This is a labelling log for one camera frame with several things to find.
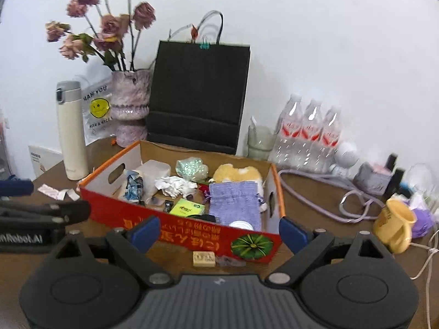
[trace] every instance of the red cardboard box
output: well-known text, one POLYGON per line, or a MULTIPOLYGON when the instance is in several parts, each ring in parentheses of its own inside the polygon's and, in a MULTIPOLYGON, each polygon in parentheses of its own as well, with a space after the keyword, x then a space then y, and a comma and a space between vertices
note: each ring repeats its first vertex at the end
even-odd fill
POLYGON ((268 263, 281 244, 279 220, 285 215, 284 200, 276 168, 268 162, 138 141, 96 169, 80 183, 80 190, 82 198, 90 202, 90 218, 96 222, 113 228, 129 229, 154 215, 161 222, 161 241, 190 250, 214 251, 217 256, 268 263), (201 158, 209 167, 209 176, 213 176, 215 170, 224 163, 231 163, 235 168, 257 168, 264 178, 264 198, 268 204, 268 209, 261 213, 263 231, 243 230, 178 217, 116 199, 115 193, 123 182, 120 176, 123 169, 136 169, 148 160, 157 160, 168 163, 175 172, 177 160, 188 157, 201 158))

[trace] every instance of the red label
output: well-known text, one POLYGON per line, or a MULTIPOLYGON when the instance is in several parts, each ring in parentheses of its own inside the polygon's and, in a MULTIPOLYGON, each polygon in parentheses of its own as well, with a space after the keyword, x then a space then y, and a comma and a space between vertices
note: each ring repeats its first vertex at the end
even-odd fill
POLYGON ((317 141, 320 136, 320 128, 317 126, 304 126, 301 135, 306 140, 317 141))
POLYGON ((295 138, 300 134, 300 125, 293 122, 284 122, 280 131, 284 137, 295 138))
POLYGON ((339 132, 325 132, 322 135, 322 143, 325 146, 335 147, 339 142, 339 132))

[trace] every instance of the black bottle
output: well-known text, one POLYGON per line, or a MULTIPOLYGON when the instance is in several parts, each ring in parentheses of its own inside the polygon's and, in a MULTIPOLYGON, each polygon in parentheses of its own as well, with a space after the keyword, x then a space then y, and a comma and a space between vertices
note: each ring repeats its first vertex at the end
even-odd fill
POLYGON ((396 193, 399 189, 399 184, 403 178, 404 172, 406 170, 402 168, 397 168, 392 178, 390 179, 389 184, 384 192, 384 199, 389 199, 394 193, 396 193))
POLYGON ((385 163, 384 168, 387 168, 389 171, 393 172, 397 158, 398 158, 397 154, 390 154, 390 156, 387 159, 387 162, 385 163))

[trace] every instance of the white round device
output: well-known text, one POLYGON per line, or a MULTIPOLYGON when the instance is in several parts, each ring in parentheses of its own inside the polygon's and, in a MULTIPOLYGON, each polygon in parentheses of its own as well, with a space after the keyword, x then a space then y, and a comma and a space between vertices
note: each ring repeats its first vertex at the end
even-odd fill
POLYGON ((347 177, 349 168, 359 159, 358 149, 352 142, 342 142, 335 151, 334 159, 337 164, 332 168, 332 174, 347 177))

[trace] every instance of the leaf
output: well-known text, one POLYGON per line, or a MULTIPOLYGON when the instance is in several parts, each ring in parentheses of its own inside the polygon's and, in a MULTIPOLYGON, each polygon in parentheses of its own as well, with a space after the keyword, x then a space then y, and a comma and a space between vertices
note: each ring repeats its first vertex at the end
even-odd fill
POLYGON ((105 51, 104 54, 104 65, 108 67, 113 67, 116 64, 116 58, 110 51, 105 51))
POLYGON ((60 28, 62 28, 64 31, 68 31, 68 30, 70 30, 70 28, 71 28, 71 26, 70 26, 69 24, 62 24, 61 22, 58 23, 58 26, 59 26, 60 28))
POLYGON ((89 54, 91 56, 95 56, 96 55, 96 52, 94 51, 93 47, 84 46, 83 50, 84 50, 85 54, 89 54))
POLYGON ((84 42, 84 45, 89 46, 90 43, 93 41, 93 37, 88 35, 87 33, 80 33, 78 36, 84 42))

